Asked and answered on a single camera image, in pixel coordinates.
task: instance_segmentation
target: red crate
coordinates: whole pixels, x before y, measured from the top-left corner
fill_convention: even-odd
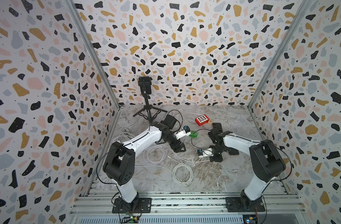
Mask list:
[[[202,126],[203,124],[208,123],[210,119],[204,114],[200,117],[195,118],[195,122],[199,125]]]

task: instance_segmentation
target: terrazzo pattern wall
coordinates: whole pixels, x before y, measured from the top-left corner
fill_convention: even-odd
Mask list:
[[[251,111],[312,222],[341,224],[341,1],[313,1]]]
[[[0,224],[66,223],[114,115],[61,1],[0,1]]]
[[[247,105],[301,0],[75,0],[120,104]]]

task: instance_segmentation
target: green object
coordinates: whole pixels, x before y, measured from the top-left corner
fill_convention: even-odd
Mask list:
[[[198,133],[196,133],[195,131],[191,131],[191,134],[189,136],[191,138],[196,138],[196,137],[198,137]]]

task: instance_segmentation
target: marble surface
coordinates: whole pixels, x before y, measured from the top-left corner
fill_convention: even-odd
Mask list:
[[[121,111],[117,129],[114,132],[114,137],[117,137],[123,128],[128,128],[134,135],[138,135],[148,128],[149,123],[146,119],[140,116],[133,117],[142,105],[126,105]],[[243,106],[158,106],[164,110],[176,109],[182,113],[183,126],[188,125],[191,130],[198,130],[200,128],[211,129],[211,126],[205,124],[199,127],[195,123],[195,118],[206,114],[214,122],[222,124],[223,131],[229,130],[240,136],[261,139],[254,121],[252,120],[249,111]],[[181,122],[181,116],[177,111],[170,112]],[[156,120],[161,121],[165,118],[166,113],[160,113]],[[207,135],[207,130],[200,130],[198,137],[193,139],[194,145],[201,148],[208,148],[213,145]],[[202,161],[209,160],[207,158],[198,158],[197,148],[191,145],[190,137],[183,137],[181,139],[186,146],[186,152],[177,153],[183,159],[189,161]],[[168,155],[181,161],[170,150],[167,151]],[[151,150],[149,152],[150,159],[158,161],[162,157],[160,150]],[[172,173],[167,169],[161,167],[136,167],[135,174],[132,177],[134,186],[139,192],[241,192],[249,183],[253,176],[251,159],[248,155],[240,152],[240,155],[230,156],[228,153],[223,152],[223,162],[201,162],[191,163],[185,162],[190,165],[194,172],[194,182],[189,186],[179,186],[172,180]],[[159,166],[173,170],[178,163],[165,158]],[[147,165],[144,161],[144,155],[141,153],[136,158],[136,165]],[[189,172],[185,168],[179,168],[176,176],[181,180],[189,178]],[[103,171],[100,172],[100,178],[104,182],[108,182],[108,178]],[[116,191],[113,185],[102,184],[98,180],[94,182],[92,188],[97,190],[110,190]],[[279,182],[271,182],[270,186],[265,192],[284,192],[284,188]]]

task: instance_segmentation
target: tripod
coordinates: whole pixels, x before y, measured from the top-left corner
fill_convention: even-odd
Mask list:
[[[142,117],[144,117],[146,120],[149,120],[149,123],[152,123],[153,120],[157,117],[157,115],[160,113],[160,112],[166,112],[166,110],[163,110],[163,109],[160,109],[160,108],[156,108],[152,105],[149,105],[149,102],[148,102],[148,95],[149,94],[152,94],[152,90],[151,90],[151,80],[150,80],[150,77],[149,76],[145,76],[145,77],[140,77],[138,79],[138,85],[140,86],[141,88],[141,93],[142,93],[142,96],[144,98],[144,101],[146,103],[146,105],[143,106],[143,109],[141,109],[140,111],[138,111],[137,113],[135,113],[133,115],[133,117],[137,116],[137,115],[140,115]],[[152,116],[152,113],[150,112],[151,109],[155,109],[157,110],[157,112]]]

